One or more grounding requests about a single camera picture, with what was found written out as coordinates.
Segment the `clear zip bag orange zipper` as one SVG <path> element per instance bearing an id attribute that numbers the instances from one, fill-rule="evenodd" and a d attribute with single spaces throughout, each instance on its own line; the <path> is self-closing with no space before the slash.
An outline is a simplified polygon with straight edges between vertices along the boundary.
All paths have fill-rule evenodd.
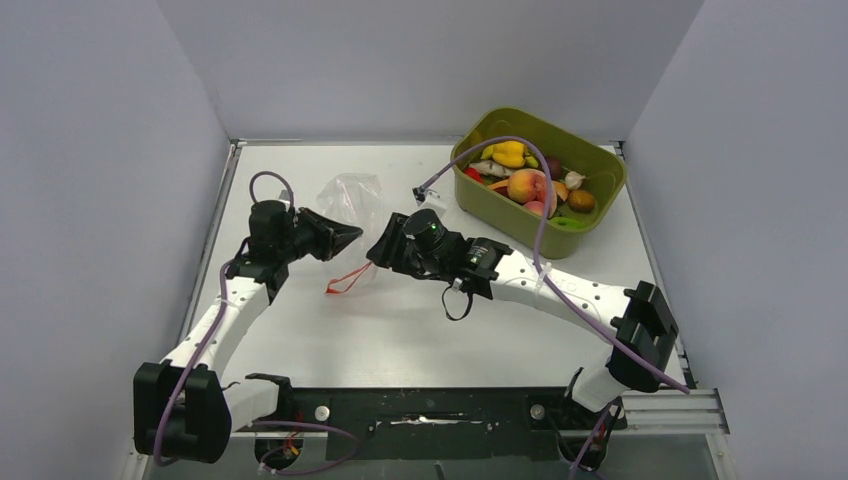
<path id="1" fill-rule="evenodd" d="M 329 181 L 316 197 L 318 212 L 343 224 L 362 229 L 362 235 L 323 265 L 329 296 L 353 296 L 366 289 L 378 268 L 366 258 L 379 239 L 385 222 L 385 197 L 374 174 L 344 173 Z"/>

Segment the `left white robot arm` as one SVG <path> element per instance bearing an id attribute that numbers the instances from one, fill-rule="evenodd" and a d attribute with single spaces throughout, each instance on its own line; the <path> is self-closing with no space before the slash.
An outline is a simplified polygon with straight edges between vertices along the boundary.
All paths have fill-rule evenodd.
<path id="1" fill-rule="evenodd" d="M 231 434 L 284 411 L 288 378 L 250 374 L 229 388 L 219 379 L 254 321 L 274 302 L 291 263 L 327 262 L 363 234 L 361 228 L 279 200 L 254 204 L 249 234 L 219 271 L 219 292 L 186 338 L 133 378 L 133 440 L 159 466 L 215 463 Z"/>

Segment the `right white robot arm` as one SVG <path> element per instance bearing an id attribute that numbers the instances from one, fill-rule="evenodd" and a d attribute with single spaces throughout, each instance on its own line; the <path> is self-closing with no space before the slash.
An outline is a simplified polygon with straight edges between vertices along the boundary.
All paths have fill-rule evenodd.
<path id="1" fill-rule="evenodd" d="M 687 387 L 666 372 L 679 328 L 662 290 L 606 285 L 539 265 L 510 246 L 447 229 L 432 209 L 394 213 L 366 257 L 417 280 L 442 281 L 469 299 L 532 307 L 596 333 L 611 349 L 583 367 L 562 400 L 564 417 L 585 427 L 627 391 Z"/>

